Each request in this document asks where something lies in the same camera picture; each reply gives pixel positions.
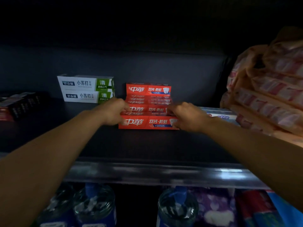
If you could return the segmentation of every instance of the tooth graphic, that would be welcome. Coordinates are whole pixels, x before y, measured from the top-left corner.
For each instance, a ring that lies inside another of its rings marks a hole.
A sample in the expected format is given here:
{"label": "tooth graphic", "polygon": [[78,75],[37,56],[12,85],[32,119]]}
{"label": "tooth graphic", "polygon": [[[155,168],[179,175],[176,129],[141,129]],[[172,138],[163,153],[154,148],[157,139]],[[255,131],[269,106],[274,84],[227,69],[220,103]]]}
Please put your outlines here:
{"label": "tooth graphic", "polygon": [[177,122],[178,119],[170,119],[169,122],[171,123],[171,125],[173,125],[175,122]]}
{"label": "tooth graphic", "polygon": [[169,87],[164,87],[163,91],[164,91],[165,94],[167,94],[169,92]]}

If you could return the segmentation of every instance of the green and white toothpaste box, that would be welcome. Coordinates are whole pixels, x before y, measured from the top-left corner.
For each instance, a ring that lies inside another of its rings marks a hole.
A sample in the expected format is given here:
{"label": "green and white toothpaste box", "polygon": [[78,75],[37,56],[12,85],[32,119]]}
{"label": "green and white toothpaste box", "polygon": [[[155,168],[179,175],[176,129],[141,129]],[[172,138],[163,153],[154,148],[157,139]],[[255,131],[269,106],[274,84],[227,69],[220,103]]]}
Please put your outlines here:
{"label": "green and white toothpaste box", "polygon": [[114,91],[114,78],[112,76],[68,76],[66,74],[57,76],[61,91],[105,91],[112,89]]}
{"label": "green and white toothpaste box", "polygon": [[65,102],[103,103],[115,96],[112,89],[107,90],[107,92],[62,90],[62,95]]}

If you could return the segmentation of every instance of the purple package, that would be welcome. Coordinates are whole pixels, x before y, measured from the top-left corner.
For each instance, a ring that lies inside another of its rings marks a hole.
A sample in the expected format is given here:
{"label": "purple package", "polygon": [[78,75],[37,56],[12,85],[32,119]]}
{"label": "purple package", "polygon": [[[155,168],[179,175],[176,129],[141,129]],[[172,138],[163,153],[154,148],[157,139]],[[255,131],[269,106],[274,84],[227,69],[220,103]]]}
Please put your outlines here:
{"label": "purple package", "polygon": [[188,187],[199,203],[197,222],[202,226],[237,227],[234,189]]}

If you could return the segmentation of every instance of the white toothpaste box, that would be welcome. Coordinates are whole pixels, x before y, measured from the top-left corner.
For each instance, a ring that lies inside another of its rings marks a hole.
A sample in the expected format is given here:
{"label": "white toothpaste box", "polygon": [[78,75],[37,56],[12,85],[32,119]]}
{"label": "white toothpaste box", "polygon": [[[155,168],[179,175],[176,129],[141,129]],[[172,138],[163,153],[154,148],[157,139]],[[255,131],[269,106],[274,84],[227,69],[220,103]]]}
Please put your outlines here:
{"label": "white toothpaste box", "polygon": [[65,102],[103,103],[104,101],[107,101],[115,96],[115,93],[110,91],[98,92],[63,90],[62,95]]}
{"label": "white toothpaste box", "polygon": [[68,76],[66,74],[57,76],[61,91],[114,91],[114,78],[112,76]]}
{"label": "white toothpaste box", "polygon": [[239,125],[236,122],[237,114],[231,110],[224,109],[224,108],[215,108],[215,107],[200,107],[204,110],[207,114],[211,115],[212,117],[219,117],[228,122],[232,122],[236,125]]}

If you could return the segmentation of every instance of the plastic bottle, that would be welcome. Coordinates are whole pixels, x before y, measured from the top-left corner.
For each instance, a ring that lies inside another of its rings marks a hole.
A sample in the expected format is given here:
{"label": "plastic bottle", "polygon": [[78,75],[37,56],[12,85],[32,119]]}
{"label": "plastic bottle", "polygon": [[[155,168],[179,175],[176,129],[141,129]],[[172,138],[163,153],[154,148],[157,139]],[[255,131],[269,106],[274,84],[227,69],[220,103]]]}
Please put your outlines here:
{"label": "plastic bottle", "polygon": [[74,189],[68,183],[62,183],[50,203],[36,220],[39,227],[75,227],[72,211]]}
{"label": "plastic bottle", "polygon": [[107,185],[85,183],[75,194],[73,209],[79,227],[114,227],[117,223],[115,194]]}
{"label": "plastic bottle", "polygon": [[159,197],[157,227],[190,227],[195,223],[199,205],[184,186],[165,190]]}

